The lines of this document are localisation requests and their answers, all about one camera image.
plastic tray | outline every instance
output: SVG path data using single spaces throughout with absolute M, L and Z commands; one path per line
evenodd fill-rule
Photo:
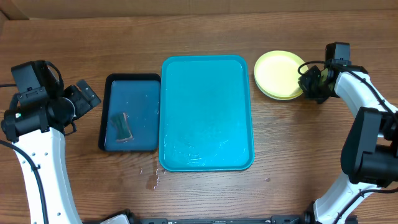
M 160 76 L 158 74 L 112 74 L 106 78 L 98 147 L 105 151 L 154 151 L 159 142 Z M 133 139 L 116 141 L 109 119 L 127 114 Z
M 159 158 L 169 171 L 244 170 L 254 160 L 248 67 L 237 55 L 162 66 Z

wood grain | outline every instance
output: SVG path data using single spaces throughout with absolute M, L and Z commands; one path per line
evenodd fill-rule
M 4 22 L 6 22 L 8 19 L 7 17 L 2 13 L 2 11 L 0 10 L 0 35 L 2 32 L 2 25 L 4 24 Z
M 164 173 L 157 152 L 102 152 L 97 148 L 98 106 L 67 137 L 67 169 L 78 213 L 82 220 L 124 208 L 139 217 L 166 218 L 301 213 L 340 173 L 340 152 L 353 117 L 341 99 L 316 105 L 302 97 L 281 102 L 264 96 L 253 79 L 256 60 L 270 50 L 320 60 L 326 44 L 349 42 L 354 64 L 365 66 L 378 90 L 397 105 L 397 25 L 398 11 L 7 21 L 0 36 L 0 83 L 13 82 L 12 66 L 44 59 L 60 69 L 65 86 L 84 78 L 102 98 L 111 73 L 160 73 L 163 61 L 173 55 L 239 54 L 250 74 L 256 148 L 248 170 Z M 16 91 L 0 89 L 2 112 Z M 0 222 L 29 223 L 21 168 L 4 147 L 0 166 Z M 151 190 L 154 175 L 159 185 Z M 355 214 L 363 223 L 396 223 L 397 200 L 398 194 L 373 195 Z
M 398 9 L 396 0 L 0 0 L 10 19 Z

black cable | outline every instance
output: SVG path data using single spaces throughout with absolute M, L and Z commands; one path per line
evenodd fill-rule
M 59 82 L 60 82 L 60 89 L 63 90 L 63 87 L 64 87 L 64 86 L 63 86 L 63 79 L 62 79 L 60 70 L 58 70 L 58 69 L 56 68 L 56 66 L 55 66 L 53 63 L 49 62 L 49 61 L 45 61 L 44 64 L 46 64 L 46 65 L 52 67 L 52 68 L 58 73 L 58 80 L 59 80 Z
M 16 84 L 0 84 L 0 88 L 1 87 L 13 87 L 13 86 L 17 86 Z
M 12 99 L 11 99 L 11 102 L 10 102 L 10 106 L 8 107 L 8 109 L 9 110 L 15 110 L 15 109 L 17 109 L 17 106 L 18 106 L 18 96 L 19 96 L 19 93 L 15 93 L 13 96 L 12 96 Z
M 39 172 L 37 170 L 37 169 L 39 169 L 39 167 L 36 167 L 33 160 L 22 149 L 18 148 L 17 146 L 15 146 L 11 143 L 8 143 L 6 141 L 3 141 L 3 140 L 0 140 L 0 144 L 18 152 L 21 156 L 23 156 L 26 159 L 26 161 L 31 166 L 32 171 L 36 178 L 37 186 L 39 188 L 40 201 L 42 202 L 42 212 L 43 212 L 44 224 L 49 224 L 49 216 L 47 214 L 47 205 L 45 203 L 43 183 L 42 183 L 42 179 L 40 178 Z
M 333 222 L 333 224 L 337 224 L 338 220 L 340 220 L 343 216 L 343 214 L 345 212 L 347 212 L 347 210 L 359 199 L 359 197 L 364 197 L 364 194 L 367 193 L 382 193 L 382 194 L 393 194 L 398 192 L 398 188 L 396 189 L 391 189 L 391 190 L 376 190 L 376 189 L 370 189 L 370 190 L 363 190 L 363 191 L 359 191 L 359 193 L 357 195 L 355 195 L 355 197 L 353 199 L 351 199 L 351 201 L 349 201 L 349 203 L 342 209 L 341 212 L 339 212 L 338 216 L 336 217 L 335 221 Z
M 340 70 L 343 70 L 345 72 L 348 72 L 349 74 L 351 74 L 352 76 L 354 76 L 355 78 L 357 78 L 358 80 L 360 80 L 361 82 L 363 82 L 368 88 L 369 90 L 373 93 L 374 97 L 376 97 L 376 99 L 378 100 L 378 102 L 380 103 L 380 105 L 392 116 L 392 119 L 394 119 L 394 121 L 396 122 L 396 124 L 398 125 L 398 119 L 395 115 L 394 112 L 392 112 L 392 110 L 386 105 L 385 100 L 383 100 L 379 93 L 376 91 L 376 89 L 370 85 L 365 78 L 361 78 L 359 75 L 355 74 L 353 71 L 351 71 L 350 69 L 342 66 L 342 65 L 337 65 L 337 64 L 331 64 L 332 67 L 335 68 L 339 68 Z
M 301 68 L 304 67 L 304 66 L 306 66 L 306 65 L 313 64 L 313 63 L 325 64 L 326 62 L 324 62 L 324 61 L 309 61 L 309 62 L 305 62 L 304 64 L 302 64 L 302 65 L 299 66 L 299 68 L 298 68 L 298 74 L 304 75 L 303 73 L 300 72 Z
M 75 124 L 75 122 L 71 122 L 71 124 L 72 124 L 72 128 L 73 128 L 73 131 L 72 132 L 69 132 L 69 133 L 66 133 L 66 134 L 64 134 L 65 136 L 68 136 L 68 135 L 71 135 L 71 134 L 73 134 L 73 133 L 75 133 L 75 132 L 77 132 L 77 127 L 76 127 L 76 124 Z

